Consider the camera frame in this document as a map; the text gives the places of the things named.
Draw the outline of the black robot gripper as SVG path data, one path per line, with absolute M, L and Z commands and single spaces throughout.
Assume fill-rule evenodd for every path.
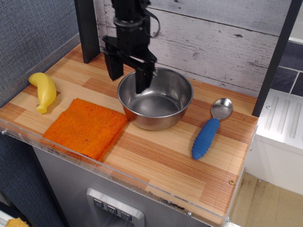
M 135 68 L 136 93 L 147 89 L 152 81 L 157 58 L 150 52 L 151 17 L 157 18 L 146 8 L 149 0 L 113 0 L 113 18 L 116 37 L 104 36 L 104 55 L 112 81 L 124 74 L 123 64 Z

